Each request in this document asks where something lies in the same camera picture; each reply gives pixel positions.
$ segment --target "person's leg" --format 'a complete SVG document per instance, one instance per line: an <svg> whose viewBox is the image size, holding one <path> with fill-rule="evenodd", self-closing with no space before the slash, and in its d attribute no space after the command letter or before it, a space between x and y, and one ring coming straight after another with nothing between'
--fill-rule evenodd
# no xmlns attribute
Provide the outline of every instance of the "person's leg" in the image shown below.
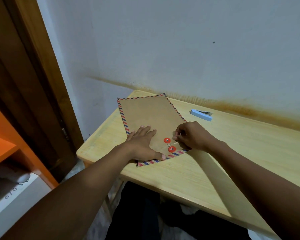
<svg viewBox="0 0 300 240"><path fill-rule="evenodd" d="M171 227L178 227L196 239L232 239L251 240L248 230L222 218L198 210L186 215L179 203L169 201L160 205L159 214Z"/></svg>
<svg viewBox="0 0 300 240"><path fill-rule="evenodd" d="M160 239L159 204L159 193L128 181L121 192L105 240Z"/></svg>

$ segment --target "person's right arm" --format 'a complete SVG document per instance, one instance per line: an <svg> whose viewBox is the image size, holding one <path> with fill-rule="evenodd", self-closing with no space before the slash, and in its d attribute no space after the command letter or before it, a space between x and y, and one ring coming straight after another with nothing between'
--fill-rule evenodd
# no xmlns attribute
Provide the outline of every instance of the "person's right arm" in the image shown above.
<svg viewBox="0 0 300 240"><path fill-rule="evenodd" d="M213 156L281 239L300 239L299 186L240 155L198 122L179 125L172 139Z"/></svg>

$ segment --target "kraft paper envelope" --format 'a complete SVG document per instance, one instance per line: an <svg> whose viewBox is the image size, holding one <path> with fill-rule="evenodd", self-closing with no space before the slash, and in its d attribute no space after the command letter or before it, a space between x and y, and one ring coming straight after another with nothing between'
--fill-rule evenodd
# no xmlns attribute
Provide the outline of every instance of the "kraft paper envelope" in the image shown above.
<svg viewBox="0 0 300 240"><path fill-rule="evenodd" d="M127 135L137 131L141 125L151 125L151 129L157 129L150 142L151 149L163 153L167 159L187 152L178 142L172 140L178 125L186 120L165 93L147 97L118 98L118 106ZM137 167L158 162L160 161L139 161Z"/></svg>

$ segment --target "wooden door frame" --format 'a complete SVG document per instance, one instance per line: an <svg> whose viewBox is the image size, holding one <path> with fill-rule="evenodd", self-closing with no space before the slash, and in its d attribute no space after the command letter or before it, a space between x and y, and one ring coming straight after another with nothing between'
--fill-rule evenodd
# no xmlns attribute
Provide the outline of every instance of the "wooden door frame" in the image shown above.
<svg viewBox="0 0 300 240"><path fill-rule="evenodd" d="M37 0L13 0L38 61L59 105L60 113L76 150L84 143L66 85L54 54Z"/></svg>

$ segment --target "black pants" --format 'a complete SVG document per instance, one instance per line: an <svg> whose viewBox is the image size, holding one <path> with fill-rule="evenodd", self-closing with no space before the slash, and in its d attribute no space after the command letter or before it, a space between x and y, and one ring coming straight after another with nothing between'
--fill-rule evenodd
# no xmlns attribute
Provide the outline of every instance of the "black pants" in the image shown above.
<svg viewBox="0 0 300 240"><path fill-rule="evenodd" d="M160 195L127 182L109 226L106 240L159 240L158 212ZM249 239L248 230L224 219L198 210L193 215L180 214L176 226L196 239Z"/></svg>

